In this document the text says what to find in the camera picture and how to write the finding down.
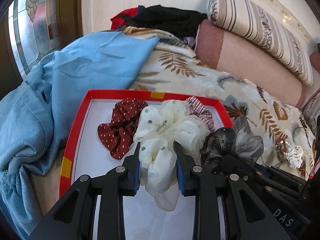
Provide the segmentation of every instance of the bedsheet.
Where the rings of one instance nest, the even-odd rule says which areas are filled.
[[[247,116],[252,132],[262,137],[264,153],[257,161],[259,164],[273,165],[308,179],[315,162],[316,139],[301,110],[282,103],[247,79],[211,69],[170,33],[136,27],[127,27],[123,32],[142,39],[160,38],[131,89],[219,99],[232,119]],[[292,169],[278,160],[275,143],[280,139],[302,147],[303,163],[299,168]]]

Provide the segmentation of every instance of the pink pillow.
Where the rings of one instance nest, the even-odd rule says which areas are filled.
[[[196,54],[212,69],[248,79],[283,103],[302,107],[305,86],[278,60],[246,39],[208,20],[200,26]]]

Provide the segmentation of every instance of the striped pillow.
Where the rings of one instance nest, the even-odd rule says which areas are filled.
[[[308,54],[295,36],[250,0],[209,0],[211,23],[258,45],[282,62],[306,85],[312,85]]]

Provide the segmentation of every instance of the light blue cloth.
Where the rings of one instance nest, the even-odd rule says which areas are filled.
[[[128,88],[158,41],[89,34],[44,57],[1,100],[0,190],[22,239],[42,218],[28,174],[49,171],[87,90]]]

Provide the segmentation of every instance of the scrunchie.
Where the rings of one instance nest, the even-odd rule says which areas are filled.
[[[190,115],[198,116],[203,122],[205,122],[210,132],[214,132],[214,120],[211,112],[200,102],[195,96],[186,99],[189,103]]]
[[[146,106],[146,102],[135,98],[123,100],[116,103],[111,122],[98,126],[99,139],[113,158],[120,160],[129,151],[141,111]]]

